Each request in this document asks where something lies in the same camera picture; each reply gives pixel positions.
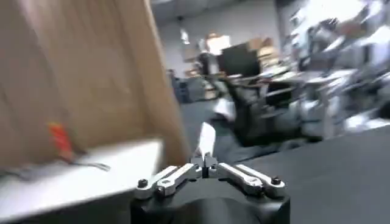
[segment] black table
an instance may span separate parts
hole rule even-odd
[[[390,127],[244,164],[287,183],[292,224],[390,222]]]

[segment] ceiling light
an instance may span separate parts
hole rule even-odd
[[[168,2],[171,2],[171,1],[172,0],[151,0],[151,4],[158,5],[158,4],[168,3]]]

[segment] white wall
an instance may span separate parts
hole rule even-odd
[[[195,43],[208,33],[230,36],[236,45],[256,37],[271,37],[280,47],[278,18],[274,0],[250,0],[217,11],[187,18],[183,23],[190,42]],[[172,22],[158,28],[165,51],[166,69],[175,69],[179,77],[191,66],[183,62],[179,25]]]

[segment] ceiling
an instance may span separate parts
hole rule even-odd
[[[164,24],[178,16],[186,18],[240,1],[243,0],[151,0],[151,3],[157,24]]]

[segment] person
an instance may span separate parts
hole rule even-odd
[[[211,60],[214,55],[210,53],[205,40],[201,40],[198,44],[200,54],[197,58],[196,66],[200,75],[215,89],[217,98],[223,97],[222,89],[216,84],[216,77],[211,73]]]

